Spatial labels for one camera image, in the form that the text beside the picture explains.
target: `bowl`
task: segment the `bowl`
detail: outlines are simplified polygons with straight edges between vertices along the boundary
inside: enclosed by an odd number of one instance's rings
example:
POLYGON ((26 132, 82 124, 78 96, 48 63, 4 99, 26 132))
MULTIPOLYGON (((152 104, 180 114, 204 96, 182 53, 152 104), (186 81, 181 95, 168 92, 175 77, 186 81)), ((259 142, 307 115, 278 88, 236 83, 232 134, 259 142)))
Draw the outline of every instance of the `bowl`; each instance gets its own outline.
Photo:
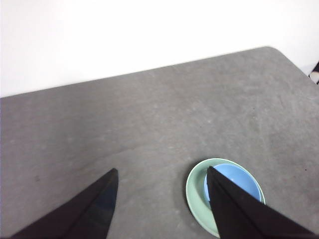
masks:
MULTIPOLYGON (((225 177, 234 182, 237 186, 241 187, 251 196, 256 198, 258 201, 261 201, 261 194, 257 185, 256 180, 248 174, 245 170, 238 167, 237 165, 223 163, 214 166, 214 168, 223 174, 225 177)), ((208 187, 207 187, 207 174, 204 179, 204 193, 207 201, 209 199, 208 187)))
MULTIPOLYGON (((205 197, 203 185, 204 178, 207 174, 207 169, 210 166, 214 167, 224 163, 236 165, 246 171, 248 175, 253 177, 253 175, 251 175, 244 167, 242 167, 238 163, 224 158, 210 158, 199 162, 192 168, 188 175, 185 187, 187 204, 194 218, 205 230, 216 237, 219 237, 219 233, 213 216, 214 212, 212 212, 209 202, 205 197)), ((258 189, 261 194, 260 202, 266 204, 263 191, 258 184, 258 181, 255 181, 257 182, 258 189)))

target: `white wall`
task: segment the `white wall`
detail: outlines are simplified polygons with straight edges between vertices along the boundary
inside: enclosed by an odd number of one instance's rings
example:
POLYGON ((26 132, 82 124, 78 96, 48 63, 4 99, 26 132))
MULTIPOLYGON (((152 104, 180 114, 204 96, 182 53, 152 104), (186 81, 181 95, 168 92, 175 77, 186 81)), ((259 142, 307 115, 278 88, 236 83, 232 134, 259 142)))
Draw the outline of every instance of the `white wall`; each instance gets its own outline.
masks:
POLYGON ((2 0, 1 96, 269 45, 306 73, 319 0, 2 0))

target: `black object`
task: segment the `black object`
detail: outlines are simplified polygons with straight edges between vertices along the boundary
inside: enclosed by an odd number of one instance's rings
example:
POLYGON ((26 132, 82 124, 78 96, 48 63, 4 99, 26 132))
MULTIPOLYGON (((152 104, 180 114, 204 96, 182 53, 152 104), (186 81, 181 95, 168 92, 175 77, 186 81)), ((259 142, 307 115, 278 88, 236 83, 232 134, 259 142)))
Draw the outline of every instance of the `black object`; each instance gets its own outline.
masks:
POLYGON ((309 74, 310 79, 312 79, 317 85, 319 85, 319 62, 314 67, 314 69, 309 74))
POLYGON ((221 239, 319 239, 256 200, 213 167, 207 169, 207 185, 221 239))
POLYGON ((56 210, 14 234, 11 239, 105 239, 118 190, 113 168, 56 210))

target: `green plate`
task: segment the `green plate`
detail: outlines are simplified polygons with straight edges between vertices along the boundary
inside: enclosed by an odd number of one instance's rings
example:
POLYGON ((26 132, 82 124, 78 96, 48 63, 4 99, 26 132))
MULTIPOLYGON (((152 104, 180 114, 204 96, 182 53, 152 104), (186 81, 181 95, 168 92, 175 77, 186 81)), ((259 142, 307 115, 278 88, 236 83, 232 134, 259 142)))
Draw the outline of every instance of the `green plate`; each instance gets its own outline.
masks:
MULTIPOLYGON (((216 222, 213 213, 210 209, 210 205, 205 199, 204 195, 204 178, 209 166, 216 166, 222 163, 234 164, 245 170, 251 175, 245 168, 239 164, 223 158, 210 158, 197 164, 189 173, 186 182, 186 198, 191 213, 198 221, 198 223, 209 233, 216 237, 219 237, 216 222)), ((261 202, 266 204, 264 193, 257 182, 260 194, 261 202)))

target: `gray table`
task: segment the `gray table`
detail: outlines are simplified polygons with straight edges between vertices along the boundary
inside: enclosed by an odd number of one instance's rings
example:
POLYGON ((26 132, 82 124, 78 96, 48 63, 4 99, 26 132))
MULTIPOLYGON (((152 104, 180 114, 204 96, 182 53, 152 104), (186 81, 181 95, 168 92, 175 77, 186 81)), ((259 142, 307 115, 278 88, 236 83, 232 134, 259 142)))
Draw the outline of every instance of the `gray table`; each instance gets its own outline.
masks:
POLYGON ((119 170, 108 239, 208 239, 186 177, 234 160, 319 233, 319 87, 264 47, 1 99, 3 236, 119 170))

